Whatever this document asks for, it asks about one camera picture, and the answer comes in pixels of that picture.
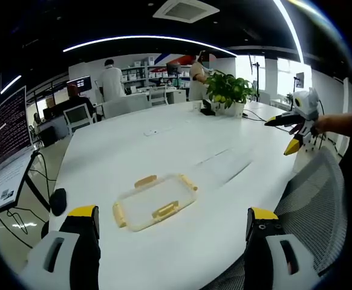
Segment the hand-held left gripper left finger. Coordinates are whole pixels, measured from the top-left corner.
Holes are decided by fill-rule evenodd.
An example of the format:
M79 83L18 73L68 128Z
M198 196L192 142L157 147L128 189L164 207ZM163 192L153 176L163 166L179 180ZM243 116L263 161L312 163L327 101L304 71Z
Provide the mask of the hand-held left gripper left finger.
M27 289L99 289L99 208L78 207L60 230L29 252L20 277Z

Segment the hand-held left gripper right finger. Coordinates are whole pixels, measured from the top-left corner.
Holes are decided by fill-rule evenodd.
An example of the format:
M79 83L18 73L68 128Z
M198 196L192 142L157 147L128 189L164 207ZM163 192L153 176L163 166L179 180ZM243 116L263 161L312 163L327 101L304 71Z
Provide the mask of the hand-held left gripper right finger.
M285 233L274 212L250 207L244 252L244 289L313 289L320 277L312 253Z

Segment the person's right hand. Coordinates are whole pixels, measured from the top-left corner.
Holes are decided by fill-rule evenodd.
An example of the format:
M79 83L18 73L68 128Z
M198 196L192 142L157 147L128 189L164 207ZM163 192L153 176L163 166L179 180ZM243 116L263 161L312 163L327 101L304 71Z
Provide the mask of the person's right hand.
M328 132L329 116L321 115L313 124L311 133L313 136Z

